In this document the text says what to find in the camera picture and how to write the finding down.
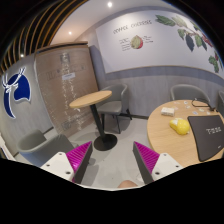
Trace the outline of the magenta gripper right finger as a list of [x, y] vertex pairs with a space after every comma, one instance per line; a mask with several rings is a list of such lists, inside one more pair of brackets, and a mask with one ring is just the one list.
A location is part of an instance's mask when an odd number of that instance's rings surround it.
[[133, 143], [133, 153], [145, 184], [182, 169], [182, 166], [168, 153], [159, 154], [139, 142]]

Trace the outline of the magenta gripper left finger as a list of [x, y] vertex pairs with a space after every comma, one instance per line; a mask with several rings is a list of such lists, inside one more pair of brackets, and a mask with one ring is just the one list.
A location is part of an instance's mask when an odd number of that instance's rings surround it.
[[80, 184], [89, 164], [92, 151], [92, 142], [89, 141], [67, 153], [56, 153], [41, 168], [65, 180]]

